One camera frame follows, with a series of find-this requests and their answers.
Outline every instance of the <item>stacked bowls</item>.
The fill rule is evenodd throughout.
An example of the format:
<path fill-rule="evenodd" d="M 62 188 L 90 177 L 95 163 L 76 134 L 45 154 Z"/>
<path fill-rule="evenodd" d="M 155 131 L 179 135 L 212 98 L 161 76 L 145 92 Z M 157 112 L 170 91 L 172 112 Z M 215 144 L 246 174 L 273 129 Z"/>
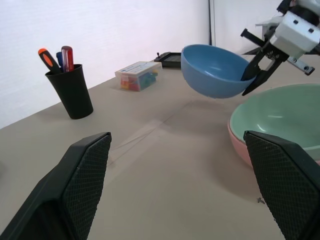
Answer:
<path fill-rule="evenodd" d="M 254 95 L 233 112 L 228 130 L 234 149 L 250 166 L 245 131 L 294 142 L 320 165 L 320 84 L 290 85 Z"/>

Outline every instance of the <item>table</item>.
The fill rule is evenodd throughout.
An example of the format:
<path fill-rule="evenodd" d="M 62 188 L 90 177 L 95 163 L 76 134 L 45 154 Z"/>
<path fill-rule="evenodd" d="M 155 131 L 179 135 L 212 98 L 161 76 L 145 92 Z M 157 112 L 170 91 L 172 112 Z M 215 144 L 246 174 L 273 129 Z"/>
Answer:
<path fill-rule="evenodd" d="M 320 70 L 307 77 L 284 63 L 250 95 L 298 83 L 320 83 Z M 84 119 L 69 119 L 59 103 L 0 130 L 0 233 L 71 144 L 111 132 L 89 240 L 284 239 L 229 139 L 228 119 L 247 96 L 202 96 L 174 69 L 142 92 L 112 79 L 89 93 L 94 112 Z"/>

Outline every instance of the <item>plastic box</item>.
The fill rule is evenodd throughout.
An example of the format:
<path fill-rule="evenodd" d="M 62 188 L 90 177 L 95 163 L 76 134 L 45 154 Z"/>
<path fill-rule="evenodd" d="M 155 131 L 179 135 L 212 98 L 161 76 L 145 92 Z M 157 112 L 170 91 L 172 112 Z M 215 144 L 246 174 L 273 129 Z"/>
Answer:
<path fill-rule="evenodd" d="M 122 89 L 140 92 L 163 78 L 160 62 L 139 61 L 115 72 Z"/>

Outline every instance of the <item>black cup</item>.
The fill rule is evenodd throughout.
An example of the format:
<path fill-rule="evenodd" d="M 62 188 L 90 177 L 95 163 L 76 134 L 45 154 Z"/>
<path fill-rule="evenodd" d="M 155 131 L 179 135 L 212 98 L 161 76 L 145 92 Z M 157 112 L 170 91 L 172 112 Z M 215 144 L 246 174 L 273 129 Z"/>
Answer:
<path fill-rule="evenodd" d="M 45 76 L 59 95 L 71 119 L 85 118 L 94 111 L 81 64 L 75 64 L 73 71 L 59 74 L 48 72 Z"/>

